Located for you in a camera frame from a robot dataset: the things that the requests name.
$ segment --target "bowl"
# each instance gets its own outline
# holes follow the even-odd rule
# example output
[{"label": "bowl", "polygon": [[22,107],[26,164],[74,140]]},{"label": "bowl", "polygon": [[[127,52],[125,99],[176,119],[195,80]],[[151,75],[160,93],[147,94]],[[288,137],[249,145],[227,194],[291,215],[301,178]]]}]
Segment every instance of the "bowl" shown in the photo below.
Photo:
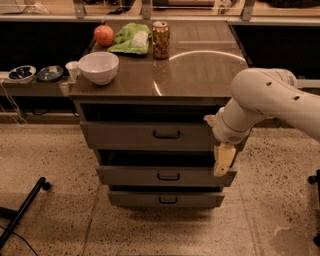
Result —
[{"label": "bowl", "polygon": [[119,58],[110,52],[93,52],[79,60],[82,74],[97,85],[112,81],[119,68]]},{"label": "bowl", "polygon": [[54,83],[62,78],[63,71],[63,68],[60,66],[49,66],[41,69],[37,77],[42,82]]},{"label": "bowl", "polygon": [[32,81],[35,73],[36,68],[33,66],[20,66],[9,72],[9,79],[16,83],[28,84]]}]

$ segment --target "concrete floor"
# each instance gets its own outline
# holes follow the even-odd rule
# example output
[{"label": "concrete floor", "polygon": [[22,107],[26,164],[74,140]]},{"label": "concrete floor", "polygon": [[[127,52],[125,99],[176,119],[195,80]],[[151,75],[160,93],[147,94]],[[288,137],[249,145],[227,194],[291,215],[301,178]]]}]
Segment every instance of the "concrete floor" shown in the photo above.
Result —
[{"label": "concrete floor", "polygon": [[[2,122],[0,205],[17,209],[41,176],[52,184],[15,230],[41,256],[320,255],[317,189],[307,182],[319,153],[295,129],[255,128],[221,207],[125,209],[110,205],[77,124]],[[35,255],[14,235],[0,253]]]}]

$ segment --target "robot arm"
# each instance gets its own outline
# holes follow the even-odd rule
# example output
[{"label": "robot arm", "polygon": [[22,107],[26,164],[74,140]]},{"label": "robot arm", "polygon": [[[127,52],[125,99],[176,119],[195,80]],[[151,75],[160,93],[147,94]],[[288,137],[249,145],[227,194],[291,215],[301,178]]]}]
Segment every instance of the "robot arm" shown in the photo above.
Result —
[{"label": "robot arm", "polygon": [[232,81],[233,98],[215,116],[206,116],[221,145],[215,149],[214,174],[224,175],[239,144],[251,128],[269,116],[277,117],[320,142],[320,97],[303,92],[288,70],[246,69]]}]

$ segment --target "can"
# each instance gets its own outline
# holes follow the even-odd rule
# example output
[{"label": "can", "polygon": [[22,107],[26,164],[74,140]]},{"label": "can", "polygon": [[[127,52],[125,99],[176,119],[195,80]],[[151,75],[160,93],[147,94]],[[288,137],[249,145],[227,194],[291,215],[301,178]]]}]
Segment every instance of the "can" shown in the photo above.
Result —
[{"label": "can", "polygon": [[169,57],[170,28],[167,22],[156,21],[152,24],[153,56],[157,59]]}]

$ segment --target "red apple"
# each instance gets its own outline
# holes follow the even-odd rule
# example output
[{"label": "red apple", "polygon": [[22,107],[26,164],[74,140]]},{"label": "red apple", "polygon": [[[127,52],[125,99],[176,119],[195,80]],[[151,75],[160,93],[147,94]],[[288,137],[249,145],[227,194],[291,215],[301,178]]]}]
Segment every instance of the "red apple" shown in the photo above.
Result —
[{"label": "red apple", "polygon": [[94,30],[94,39],[100,46],[108,47],[113,43],[114,32],[109,26],[100,25]]}]

